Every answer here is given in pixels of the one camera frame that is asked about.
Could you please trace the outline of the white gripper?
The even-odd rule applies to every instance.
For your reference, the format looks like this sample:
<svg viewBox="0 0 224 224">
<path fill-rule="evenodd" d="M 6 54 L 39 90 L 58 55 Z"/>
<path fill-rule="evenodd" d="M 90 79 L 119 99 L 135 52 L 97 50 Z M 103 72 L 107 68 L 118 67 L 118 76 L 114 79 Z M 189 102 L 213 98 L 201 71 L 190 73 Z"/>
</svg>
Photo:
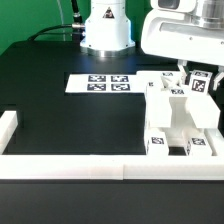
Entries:
<svg viewBox="0 0 224 224">
<path fill-rule="evenodd" d="M 224 78 L 224 0 L 150 0 L 141 36 L 146 54 L 180 59 L 181 82 L 187 61 L 218 65 L 216 91 Z"/>
</svg>

